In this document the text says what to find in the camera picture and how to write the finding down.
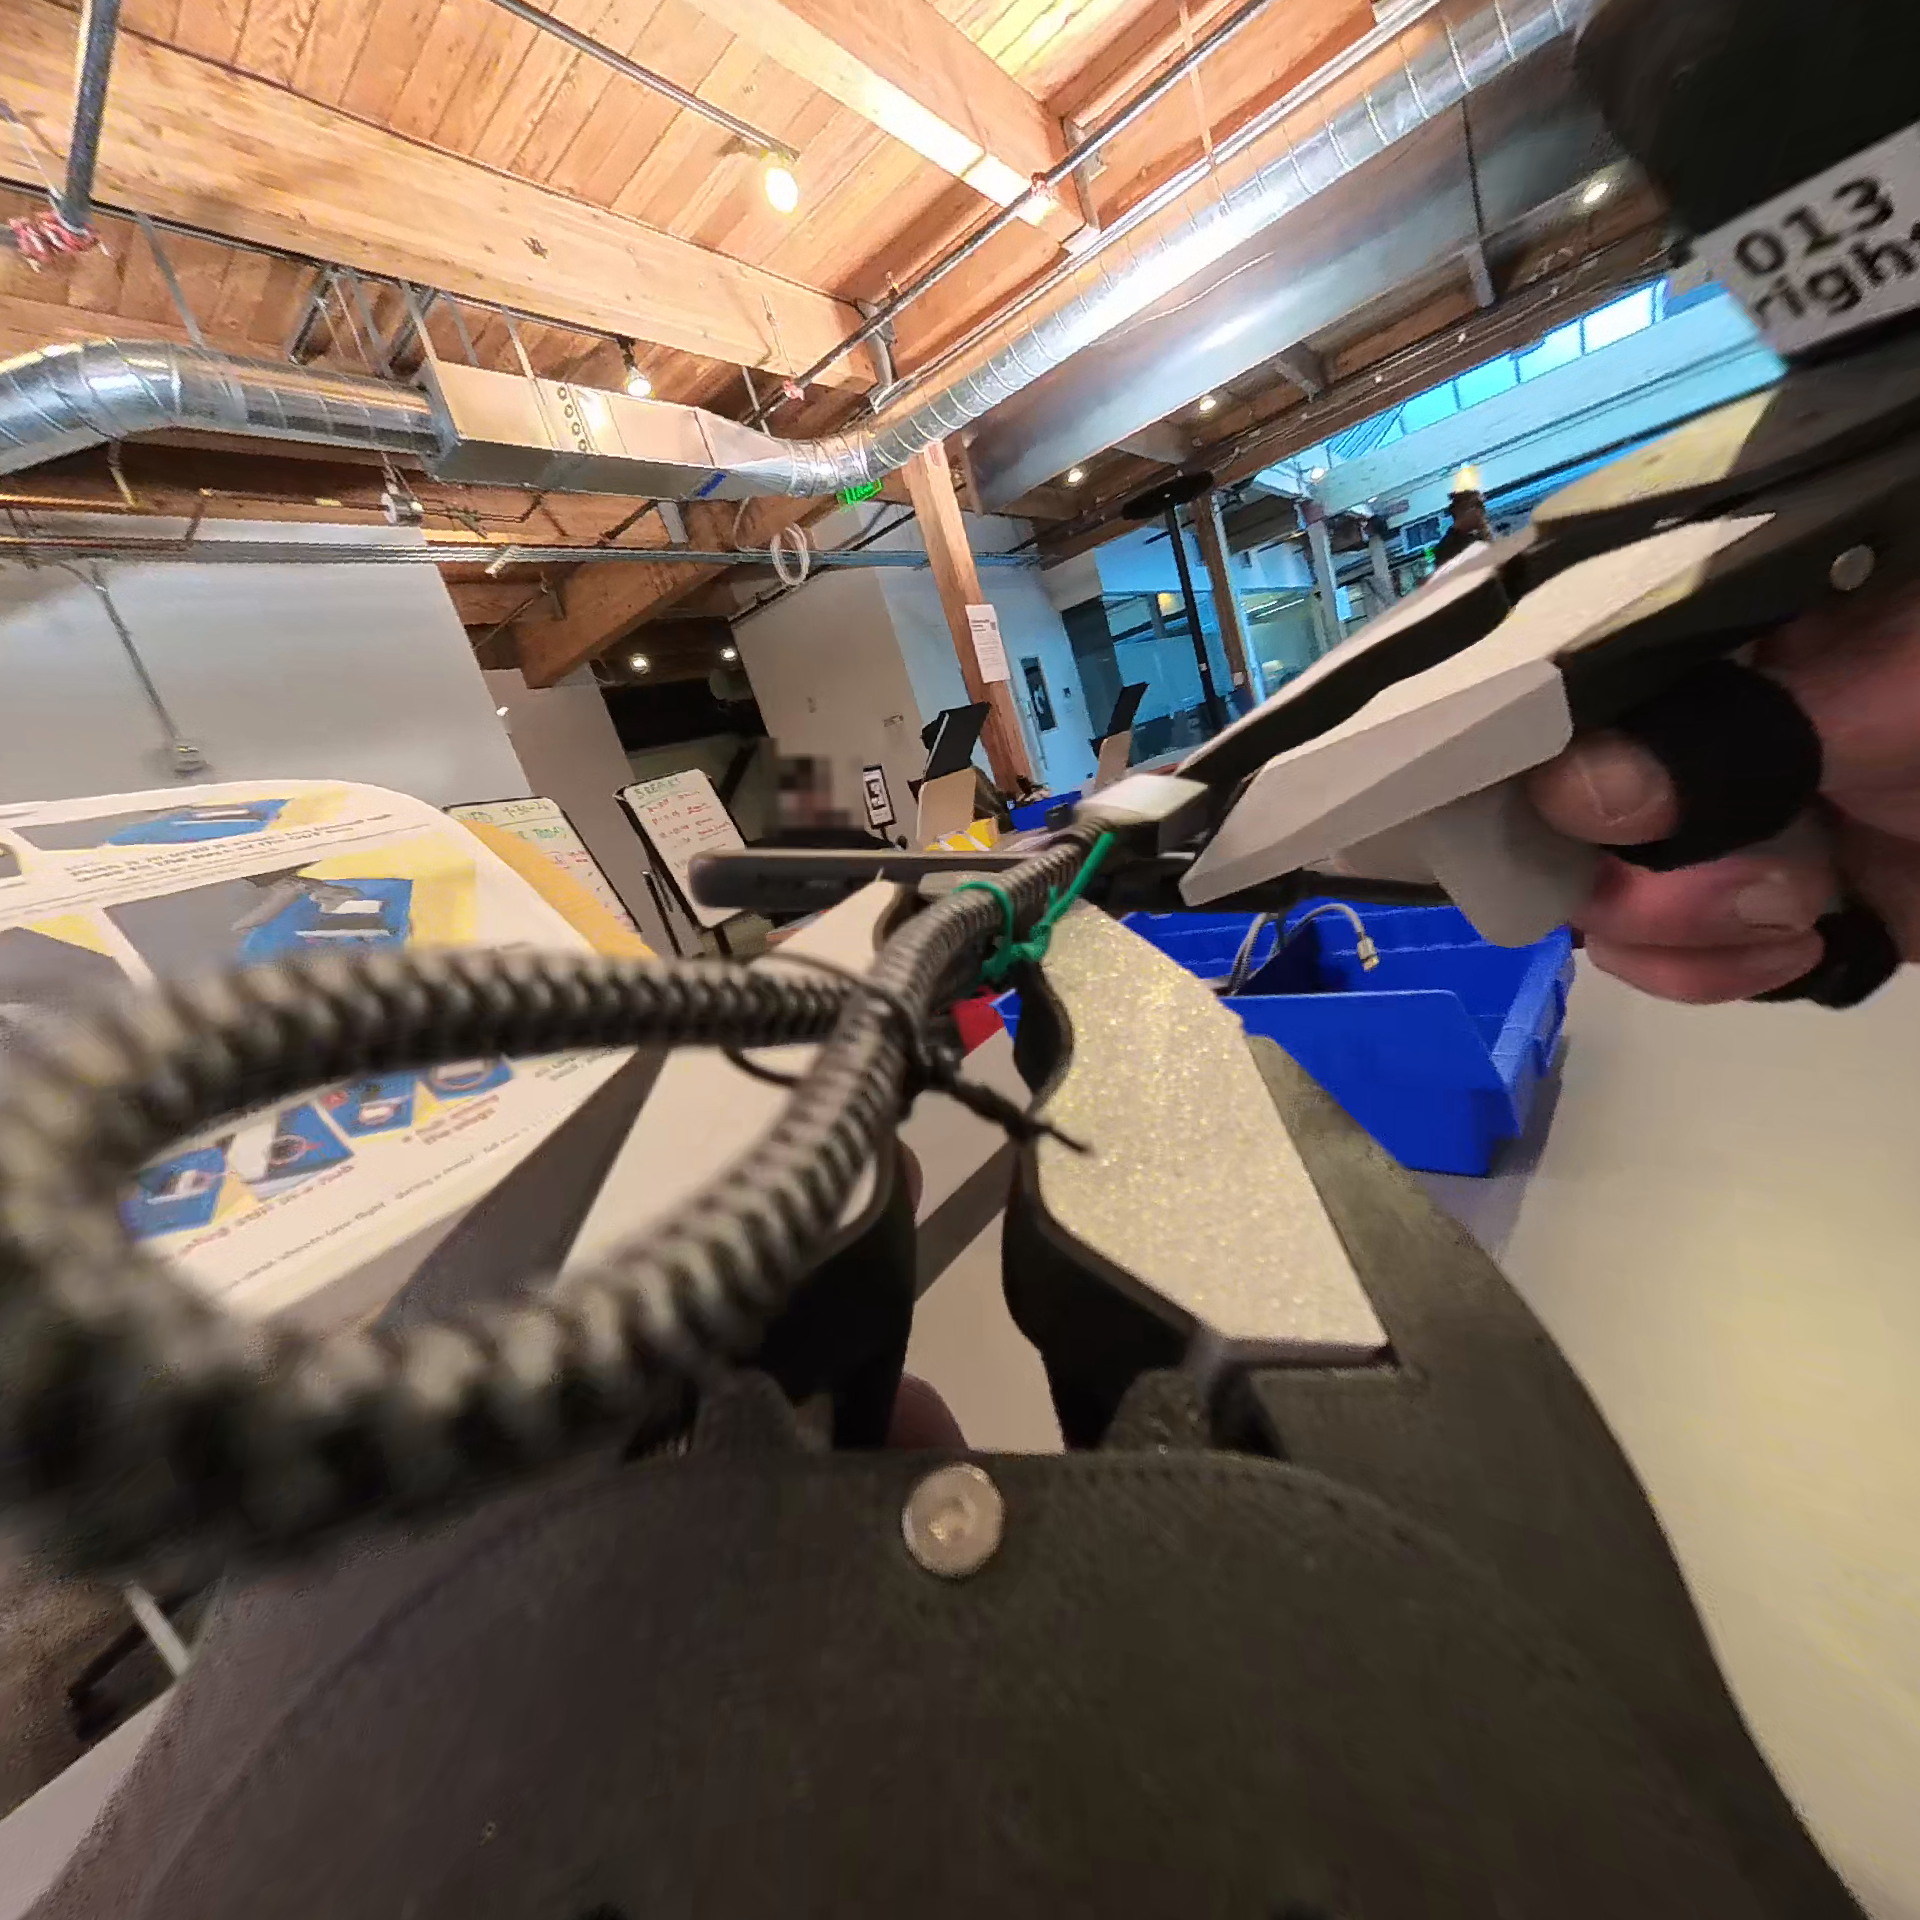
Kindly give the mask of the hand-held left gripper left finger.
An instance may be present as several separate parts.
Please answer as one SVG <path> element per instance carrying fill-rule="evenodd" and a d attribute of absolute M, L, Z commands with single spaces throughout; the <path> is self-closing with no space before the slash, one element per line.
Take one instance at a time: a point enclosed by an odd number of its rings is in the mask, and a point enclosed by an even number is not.
<path fill-rule="evenodd" d="M 826 985 L 822 962 L 871 969 L 890 925 L 905 909 L 898 885 L 864 887 L 850 900 L 792 928 L 754 968 Z M 614 1156 L 566 1268 L 604 1264 L 656 1233 L 747 1154 L 777 1122 L 786 1090 L 731 1065 L 718 1047 L 678 1047 Z"/>

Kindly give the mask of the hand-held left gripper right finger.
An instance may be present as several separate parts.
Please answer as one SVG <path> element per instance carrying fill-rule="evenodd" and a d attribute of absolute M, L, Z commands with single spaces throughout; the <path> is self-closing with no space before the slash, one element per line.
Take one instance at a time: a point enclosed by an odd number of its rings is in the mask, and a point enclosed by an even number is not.
<path fill-rule="evenodd" d="M 1056 1411 L 1174 1372 L 1346 1369 L 1387 1330 L 1242 1023 L 1120 921 L 1072 908 L 1019 991 L 1040 1140 L 1006 1204 L 1006 1304 Z"/>

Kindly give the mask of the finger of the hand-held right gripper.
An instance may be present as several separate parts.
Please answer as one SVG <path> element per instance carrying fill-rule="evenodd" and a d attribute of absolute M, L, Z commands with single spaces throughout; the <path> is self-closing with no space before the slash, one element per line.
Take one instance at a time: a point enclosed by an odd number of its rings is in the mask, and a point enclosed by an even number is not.
<path fill-rule="evenodd" d="M 1356 717 L 1374 697 L 1465 655 L 1492 634 L 1531 586 L 1537 541 L 1474 545 L 1427 586 L 1192 752 L 1171 776 L 1226 809 L 1268 761 Z"/>
<path fill-rule="evenodd" d="M 1708 520 L 1577 563 L 1459 655 L 1288 749 L 1263 749 L 1184 875 L 1184 900 L 1223 903 L 1546 764 L 1576 728 L 1564 660 L 1655 593 L 1696 588 L 1764 527 L 1767 514 Z"/>

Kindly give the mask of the blue storage bin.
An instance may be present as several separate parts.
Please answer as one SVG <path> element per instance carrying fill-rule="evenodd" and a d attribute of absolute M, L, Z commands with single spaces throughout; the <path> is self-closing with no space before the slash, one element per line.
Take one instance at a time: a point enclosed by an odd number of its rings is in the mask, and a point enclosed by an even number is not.
<path fill-rule="evenodd" d="M 1312 899 L 1288 917 L 1148 915 L 1124 925 L 1278 1045 L 1401 1167 L 1486 1178 L 1539 1104 L 1576 944 L 1499 947 L 1443 903 Z"/>

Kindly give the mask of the white object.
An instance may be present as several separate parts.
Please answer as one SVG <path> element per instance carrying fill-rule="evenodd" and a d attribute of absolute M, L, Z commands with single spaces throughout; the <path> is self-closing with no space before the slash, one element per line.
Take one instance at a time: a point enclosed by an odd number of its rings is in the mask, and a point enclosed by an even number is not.
<path fill-rule="evenodd" d="M 688 865 L 692 903 L 723 913 L 808 917 L 852 899 L 870 885 L 910 891 L 945 890 L 960 880 L 1014 883 L 1024 872 L 1070 877 L 1083 853 L 1082 831 L 1115 835 L 1097 866 L 1088 899 L 1115 915 L 1175 909 L 1180 880 L 1192 866 L 1184 844 L 1210 817 L 1210 791 L 1175 776 L 1130 776 L 1067 809 L 1063 828 L 1019 835 L 1010 853 L 937 850 L 879 853 L 850 848 L 771 848 L 696 855 Z"/>

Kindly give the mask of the person's right hand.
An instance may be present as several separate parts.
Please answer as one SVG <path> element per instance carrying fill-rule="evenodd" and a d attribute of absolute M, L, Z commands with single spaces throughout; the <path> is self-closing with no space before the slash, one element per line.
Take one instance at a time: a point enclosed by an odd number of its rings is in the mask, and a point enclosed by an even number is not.
<path fill-rule="evenodd" d="M 1528 778 L 1564 836 L 1604 848 L 1576 913 L 1599 971 L 1657 1002 L 1715 1005 L 1784 995 L 1823 961 L 1820 921 L 1872 909 L 1907 969 L 1918 961 L 1918 597 L 1864 588 L 1777 631 L 1754 655 L 1811 720 L 1823 749 L 1808 825 L 1684 872 L 1622 860 L 1674 836 L 1688 804 L 1635 738 L 1576 738 Z"/>

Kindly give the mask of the black pole with round disc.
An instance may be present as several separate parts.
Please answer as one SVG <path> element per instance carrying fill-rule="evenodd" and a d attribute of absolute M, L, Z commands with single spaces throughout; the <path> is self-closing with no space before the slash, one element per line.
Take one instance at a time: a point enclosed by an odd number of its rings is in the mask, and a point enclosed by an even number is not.
<path fill-rule="evenodd" d="M 1160 522 L 1169 546 L 1174 554 L 1174 565 L 1177 569 L 1180 594 L 1184 604 L 1184 620 L 1192 641 L 1192 655 L 1195 660 L 1195 672 L 1203 685 L 1206 708 L 1207 708 L 1207 737 L 1217 737 L 1226 729 L 1230 714 L 1226 701 L 1220 699 L 1220 690 L 1217 685 L 1217 674 L 1211 668 L 1211 655 L 1207 644 L 1206 623 L 1198 605 L 1198 593 L 1193 586 L 1193 567 L 1188 565 L 1186 554 L 1186 537 L 1184 537 L 1184 511 L 1192 507 L 1210 491 L 1211 476 L 1206 471 L 1175 471 L 1171 477 L 1160 480 L 1153 487 L 1146 487 L 1130 496 L 1120 513 L 1130 522 Z"/>

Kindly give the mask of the handwritten whiteboard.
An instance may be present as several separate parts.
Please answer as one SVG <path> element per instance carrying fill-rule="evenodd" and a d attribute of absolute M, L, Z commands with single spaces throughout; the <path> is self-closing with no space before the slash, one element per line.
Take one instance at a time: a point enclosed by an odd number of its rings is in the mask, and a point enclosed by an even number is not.
<path fill-rule="evenodd" d="M 710 776 L 688 770 L 624 785 L 615 801 L 641 839 L 675 953 L 731 953 L 726 925 L 739 909 L 704 908 L 691 891 L 696 858 L 747 850 Z"/>

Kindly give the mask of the green marked whiteboard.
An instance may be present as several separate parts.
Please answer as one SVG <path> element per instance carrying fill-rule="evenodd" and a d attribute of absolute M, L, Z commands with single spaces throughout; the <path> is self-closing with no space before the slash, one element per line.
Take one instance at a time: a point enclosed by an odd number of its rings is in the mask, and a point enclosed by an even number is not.
<path fill-rule="evenodd" d="M 559 802 L 467 802 L 447 808 L 447 817 L 476 835 L 596 953 L 656 956 Z"/>

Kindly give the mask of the instruction sheet wooden board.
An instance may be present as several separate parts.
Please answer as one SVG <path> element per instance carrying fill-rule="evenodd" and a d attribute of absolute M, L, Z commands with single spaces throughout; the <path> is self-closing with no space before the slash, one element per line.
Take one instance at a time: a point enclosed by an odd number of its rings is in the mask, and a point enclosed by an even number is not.
<path fill-rule="evenodd" d="M 6 808 L 6 1047 L 122 985 L 414 949 L 600 953 L 462 823 L 382 786 Z M 339 1325 L 385 1306 L 631 1060 L 354 1065 L 164 1145 L 122 1218 L 240 1320 Z"/>

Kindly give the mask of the wooden post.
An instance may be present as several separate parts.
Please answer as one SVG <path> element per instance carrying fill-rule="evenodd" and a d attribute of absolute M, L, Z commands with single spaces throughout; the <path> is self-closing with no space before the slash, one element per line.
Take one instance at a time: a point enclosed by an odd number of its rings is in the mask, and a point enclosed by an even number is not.
<path fill-rule="evenodd" d="M 994 786 L 1001 796 L 1017 799 L 1035 781 L 1033 764 L 1017 717 L 998 615 L 978 581 L 945 444 L 934 441 L 915 452 L 904 464 L 902 477 L 929 554 L 929 569 L 968 695 L 974 704 L 991 708 L 980 737 Z"/>

